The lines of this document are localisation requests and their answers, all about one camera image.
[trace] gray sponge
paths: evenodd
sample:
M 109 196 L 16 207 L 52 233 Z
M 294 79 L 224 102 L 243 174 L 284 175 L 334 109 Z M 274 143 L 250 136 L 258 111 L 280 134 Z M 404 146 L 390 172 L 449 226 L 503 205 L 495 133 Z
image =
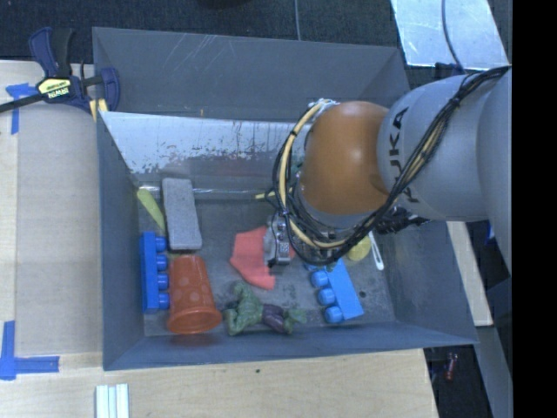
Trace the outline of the gray sponge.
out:
M 198 213 L 189 179 L 163 179 L 163 201 L 166 213 L 169 248 L 196 251 L 201 248 Z

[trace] orange object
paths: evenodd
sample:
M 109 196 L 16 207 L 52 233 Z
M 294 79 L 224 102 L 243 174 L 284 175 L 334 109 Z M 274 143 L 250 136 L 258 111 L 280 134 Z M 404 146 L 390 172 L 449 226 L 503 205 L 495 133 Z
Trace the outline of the orange object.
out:
M 222 321 L 215 308 L 205 262 L 198 255 L 172 260 L 169 275 L 170 317 L 166 326 L 173 333 L 203 333 Z

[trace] dark floor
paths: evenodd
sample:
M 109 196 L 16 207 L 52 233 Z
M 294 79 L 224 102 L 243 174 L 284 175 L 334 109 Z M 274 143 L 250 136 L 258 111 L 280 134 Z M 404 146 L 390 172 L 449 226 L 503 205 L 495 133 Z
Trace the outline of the dark floor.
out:
M 512 63 L 513 0 L 488 2 Z M 390 0 L 0 0 L 0 58 L 30 59 L 29 35 L 44 26 L 74 29 L 69 60 L 87 64 L 92 26 L 399 46 Z M 433 79 L 429 68 L 406 71 L 413 88 Z M 495 287 L 508 273 L 496 245 L 486 243 L 487 224 L 469 232 L 486 287 Z M 512 318 L 498 326 L 512 373 Z M 425 352 L 441 418 L 492 417 L 473 347 Z M 445 377 L 449 352 L 458 355 L 452 381 Z

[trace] cable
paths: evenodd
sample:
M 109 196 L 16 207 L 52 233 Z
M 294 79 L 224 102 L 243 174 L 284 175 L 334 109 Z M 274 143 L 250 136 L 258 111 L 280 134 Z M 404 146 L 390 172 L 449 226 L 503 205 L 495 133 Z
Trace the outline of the cable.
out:
M 298 40 L 302 40 L 302 36 L 299 32 L 298 0 L 294 0 L 294 16 L 296 17 L 296 35 L 298 36 Z
M 451 51 L 451 56 L 453 56 L 453 60 L 456 63 L 457 67 L 463 71 L 464 67 L 459 60 L 454 48 L 453 43 L 451 42 L 451 38 L 449 37 L 448 28 L 446 27 L 446 0 L 441 0 L 441 20 L 443 23 L 443 33 L 445 34 L 446 45 L 448 46 L 449 50 Z

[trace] yellow object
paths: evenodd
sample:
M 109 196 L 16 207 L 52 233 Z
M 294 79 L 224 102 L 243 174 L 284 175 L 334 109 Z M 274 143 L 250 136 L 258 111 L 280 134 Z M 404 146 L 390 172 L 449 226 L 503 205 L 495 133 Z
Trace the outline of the yellow object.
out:
M 92 99 L 89 102 L 89 109 L 91 110 L 91 115 L 93 115 L 93 121 L 97 122 L 97 110 L 108 111 L 108 105 L 104 98 Z
M 164 215 L 158 207 L 157 201 L 153 198 L 152 194 L 144 188 L 140 188 L 138 190 L 138 199 L 141 201 L 141 204 L 147 210 L 147 212 L 152 216 L 152 218 L 157 223 L 158 227 L 162 229 L 164 233 L 166 233 L 166 222 L 164 221 Z
M 371 250 L 372 240 L 369 238 L 369 235 L 366 235 L 356 246 L 346 253 L 346 257 L 353 261 L 360 261 L 364 259 Z

